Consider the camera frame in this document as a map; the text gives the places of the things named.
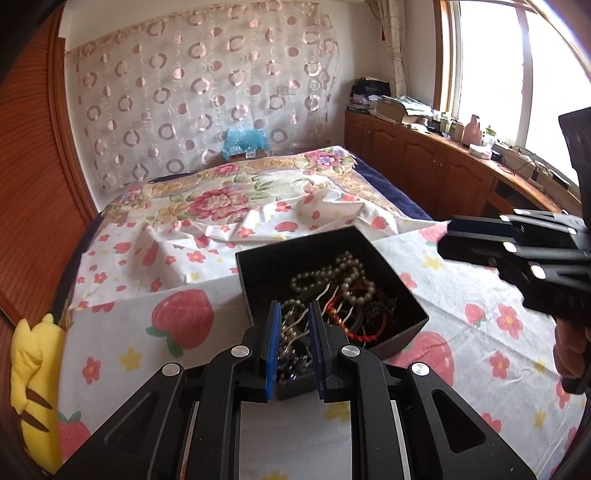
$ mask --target bedspread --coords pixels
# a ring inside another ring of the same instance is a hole
[[[336,147],[227,164],[133,188],[107,208],[65,321],[64,459],[162,364],[200,365],[239,343],[248,315],[236,251],[355,225],[430,315],[392,361],[425,360],[550,476],[584,407],[560,388],[551,320],[524,310],[494,271],[443,261],[445,227],[404,217],[352,167]],[[350,478],[348,404],[315,393],[245,404],[242,425],[241,479]]]

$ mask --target patterned curtain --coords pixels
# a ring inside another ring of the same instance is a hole
[[[219,162],[226,130],[261,129],[273,154],[325,146],[339,47],[317,3],[212,5],[71,51],[81,162],[113,192]]]
[[[404,53],[404,0],[378,0],[379,16],[390,60],[390,93],[393,97],[407,94],[402,54]]]

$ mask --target yellow plush toy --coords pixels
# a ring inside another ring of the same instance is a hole
[[[62,463],[57,389],[65,341],[66,333],[47,314],[33,329],[24,319],[18,322],[10,351],[10,403],[21,416],[29,455],[52,474]]]

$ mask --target yellow star print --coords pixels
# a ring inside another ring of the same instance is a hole
[[[546,412],[540,410],[538,413],[535,414],[534,428],[538,429],[538,430],[543,429],[545,420],[546,420]]]
[[[438,271],[442,268],[443,264],[441,261],[436,257],[429,257],[425,255],[425,260],[423,261],[423,267],[432,268],[435,271]]]
[[[264,476],[261,480],[288,480],[287,475],[281,475],[277,470],[275,470],[271,475]]]
[[[139,361],[143,356],[143,353],[137,353],[133,347],[129,347],[127,353],[119,357],[119,363],[125,367],[126,372],[139,370]]]
[[[331,403],[324,412],[324,418],[326,418],[326,420],[339,419],[341,423],[347,423],[351,418],[349,402],[342,401],[338,403]]]
[[[544,370],[546,368],[546,365],[544,363],[544,361],[540,358],[537,359],[536,363],[534,363],[534,370],[536,372],[538,372],[539,374],[544,373]]]

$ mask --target open box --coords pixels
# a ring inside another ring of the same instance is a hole
[[[398,298],[397,321],[388,325],[381,337],[383,340],[369,351],[380,359],[400,352],[427,323],[427,313],[382,255],[354,226],[237,253],[238,273],[251,322],[264,323],[273,300],[283,302],[294,298],[290,287],[293,276],[334,264],[335,258],[345,251],[363,262],[367,278],[389,298]],[[314,375],[305,375],[279,382],[277,396],[289,398],[314,388]]]

